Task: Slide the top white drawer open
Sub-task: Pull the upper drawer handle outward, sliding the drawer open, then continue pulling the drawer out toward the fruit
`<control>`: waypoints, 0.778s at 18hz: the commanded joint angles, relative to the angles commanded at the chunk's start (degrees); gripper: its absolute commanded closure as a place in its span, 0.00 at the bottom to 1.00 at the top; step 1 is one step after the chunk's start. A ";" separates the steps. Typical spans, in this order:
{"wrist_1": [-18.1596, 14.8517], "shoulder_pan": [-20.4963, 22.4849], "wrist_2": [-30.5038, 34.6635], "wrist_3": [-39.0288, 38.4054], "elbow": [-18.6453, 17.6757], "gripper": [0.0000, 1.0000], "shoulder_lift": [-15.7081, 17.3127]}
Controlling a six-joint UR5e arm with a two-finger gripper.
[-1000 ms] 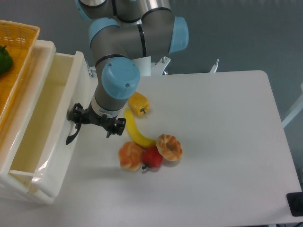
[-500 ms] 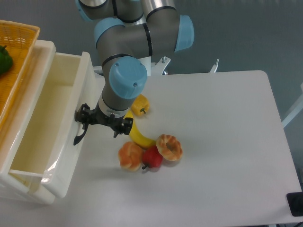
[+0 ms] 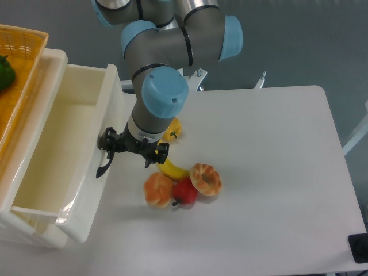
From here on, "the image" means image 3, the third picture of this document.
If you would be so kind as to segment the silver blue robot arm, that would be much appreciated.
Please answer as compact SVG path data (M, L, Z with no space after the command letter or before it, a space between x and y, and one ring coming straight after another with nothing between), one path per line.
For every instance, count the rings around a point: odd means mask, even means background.
M141 155L146 165L165 162L160 139L182 110L189 86L181 68L238 55L243 30L217 1L92 1L101 24L124 24L121 49L136 103L123 132L106 128L98 146L108 161L116 153Z

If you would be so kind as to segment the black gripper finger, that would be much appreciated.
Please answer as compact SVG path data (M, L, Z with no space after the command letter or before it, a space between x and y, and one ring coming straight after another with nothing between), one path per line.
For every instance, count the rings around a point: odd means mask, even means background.
M145 159L145 168L149 168L151 164L164 164L169 153L169 143L158 142L150 143L147 148L143 150L143 157Z
M101 137L98 139L97 147L108 153L107 158L112 160L114 157L114 147L118 139L118 134L113 127L107 127Z

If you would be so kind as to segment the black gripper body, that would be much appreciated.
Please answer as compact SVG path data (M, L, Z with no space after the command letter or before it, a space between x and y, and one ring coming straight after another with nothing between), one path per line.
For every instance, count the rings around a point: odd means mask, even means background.
M118 135L114 149L116 152L131 152L141 155L145 159L155 160L156 145L157 142L150 143L146 138L143 141L137 140L130 133L128 127L125 127L123 132Z

